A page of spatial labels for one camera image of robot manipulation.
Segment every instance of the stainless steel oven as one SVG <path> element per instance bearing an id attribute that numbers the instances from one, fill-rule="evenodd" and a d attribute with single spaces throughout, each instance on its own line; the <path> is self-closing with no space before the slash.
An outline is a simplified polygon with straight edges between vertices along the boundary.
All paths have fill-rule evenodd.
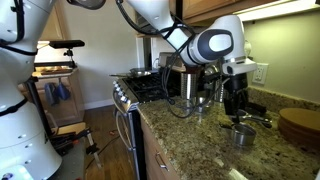
<path id="1" fill-rule="evenodd" d="M 161 75 L 152 73 L 138 78 L 120 78 L 114 81 L 113 101 L 116 106 L 116 124 L 120 137 L 125 144 L 129 163 L 137 180 L 146 179 L 143 132 L 141 118 L 137 110 L 139 103 L 146 103 L 163 98 Z M 171 96 L 180 95 L 179 83 L 169 85 Z"/>

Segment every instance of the wall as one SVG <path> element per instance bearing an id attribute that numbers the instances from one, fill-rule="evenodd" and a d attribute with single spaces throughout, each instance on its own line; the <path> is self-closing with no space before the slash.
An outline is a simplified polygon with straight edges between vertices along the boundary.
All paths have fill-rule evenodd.
<path id="1" fill-rule="evenodd" d="M 250 56 L 269 63 L 265 85 L 251 85 L 320 103 L 319 19 L 314 11 L 244 23 Z"/>
<path id="2" fill-rule="evenodd" d="M 141 40 L 135 38 L 135 31 L 126 23 L 114 1 L 107 1 L 99 10 L 86 10 L 62 3 L 67 34 L 70 39 L 80 39 L 85 47 L 73 49 L 73 59 L 80 69 L 80 85 L 85 108 L 112 104 L 113 80 L 108 75 L 129 72 L 130 68 L 143 65 Z M 133 9 L 124 3 L 128 14 Z M 67 61 L 65 49 L 44 47 L 39 50 L 36 62 Z"/>

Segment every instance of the wooden floor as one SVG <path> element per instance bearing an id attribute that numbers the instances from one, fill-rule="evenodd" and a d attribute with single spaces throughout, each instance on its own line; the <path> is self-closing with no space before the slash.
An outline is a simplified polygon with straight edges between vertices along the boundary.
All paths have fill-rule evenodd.
<path id="1" fill-rule="evenodd" d="M 117 131 L 110 135 L 110 131 L 116 130 L 113 116 L 114 106 L 90 109 L 85 112 L 84 121 L 90 127 L 92 137 L 101 150 L 108 142 L 119 136 Z M 133 180 L 133 169 L 128 162 L 128 151 L 120 138 L 117 138 L 99 155 L 103 163 L 102 169 L 98 169 L 93 161 L 86 170 L 86 180 Z M 92 155 L 85 158 L 85 167 L 93 159 Z"/>

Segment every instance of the electrical outlet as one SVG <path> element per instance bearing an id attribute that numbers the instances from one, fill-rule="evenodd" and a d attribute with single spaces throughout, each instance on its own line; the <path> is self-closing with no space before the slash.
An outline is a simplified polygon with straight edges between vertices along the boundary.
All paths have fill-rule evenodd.
<path id="1" fill-rule="evenodd" d="M 266 82 L 268 65 L 267 63 L 257 63 L 258 68 L 253 72 L 252 82 L 258 84 Z"/>

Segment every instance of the gas stove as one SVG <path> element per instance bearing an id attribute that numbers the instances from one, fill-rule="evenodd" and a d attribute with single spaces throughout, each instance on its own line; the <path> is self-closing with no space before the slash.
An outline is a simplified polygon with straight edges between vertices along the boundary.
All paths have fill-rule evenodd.
<path id="1" fill-rule="evenodd" d="M 139 103 L 163 99 L 161 74 L 152 73 L 138 78 L 121 78 L 113 82 L 113 100 L 117 108 L 128 112 L 136 109 Z M 170 97 L 180 95 L 180 83 L 169 81 L 167 84 Z"/>

